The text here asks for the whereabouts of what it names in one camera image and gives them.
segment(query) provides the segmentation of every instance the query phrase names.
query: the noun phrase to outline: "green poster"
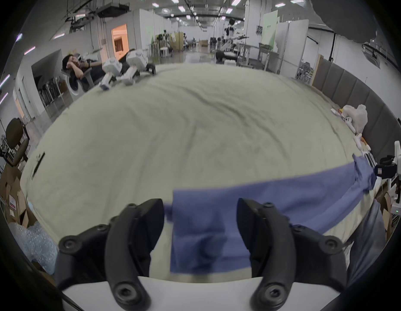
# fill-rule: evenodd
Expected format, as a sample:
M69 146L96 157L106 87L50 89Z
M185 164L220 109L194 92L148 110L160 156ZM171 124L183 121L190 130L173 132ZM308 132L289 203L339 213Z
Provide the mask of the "green poster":
M264 14L261 43L269 45L270 49L273 49L276 38L277 17L278 10Z
M154 28L152 25L146 25L146 45L150 45L154 41Z

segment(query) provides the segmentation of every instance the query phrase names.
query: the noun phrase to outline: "blue towel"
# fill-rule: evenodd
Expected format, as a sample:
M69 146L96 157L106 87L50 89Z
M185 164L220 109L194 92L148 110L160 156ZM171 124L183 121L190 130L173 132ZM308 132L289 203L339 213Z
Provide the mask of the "blue towel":
M166 216L173 222L170 271L208 274L249 267L236 224L239 198L271 202L301 224L324 233L337 225L374 187L364 157L316 174L228 188L174 190Z

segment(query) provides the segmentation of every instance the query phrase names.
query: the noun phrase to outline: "person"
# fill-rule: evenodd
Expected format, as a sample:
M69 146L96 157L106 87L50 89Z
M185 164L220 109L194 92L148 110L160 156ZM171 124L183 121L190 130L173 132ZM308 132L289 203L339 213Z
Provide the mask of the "person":
M98 80L104 77L105 72L102 67L102 62L100 61L80 61L72 54L68 54L62 60L62 69L72 70L75 73L75 77L78 79L80 79L84 75L84 72L89 68L92 68L90 74L93 80Z

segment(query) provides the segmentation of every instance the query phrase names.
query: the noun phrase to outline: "bubble wrap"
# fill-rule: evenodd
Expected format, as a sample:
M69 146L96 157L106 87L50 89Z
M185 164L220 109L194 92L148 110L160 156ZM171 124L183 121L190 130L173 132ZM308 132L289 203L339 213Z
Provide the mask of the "bubble wrap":
M39 222L29 228L12 222L9 229L29 261L35 260L50 275L55 272L58 248Z

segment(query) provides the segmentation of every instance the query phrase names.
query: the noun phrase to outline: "ceiling duct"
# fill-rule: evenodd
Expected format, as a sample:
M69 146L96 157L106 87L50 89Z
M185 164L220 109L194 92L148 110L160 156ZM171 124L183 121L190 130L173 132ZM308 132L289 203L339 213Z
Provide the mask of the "ceiling duct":
M109 3L101 8L98 8L96 13L99 18L105 17L117 17L128 13L130 8L128 5L122 5L120 3Z
M91 23L94 20L94 15L92 13L87 14L84 17L79 18L75 22L71 23L70 32L75 32L84 25Z
M377 55L374 54L374 50L370 49L366 45L362 45L362 52L365 58L376 67L380 69L380 60L377 59Z

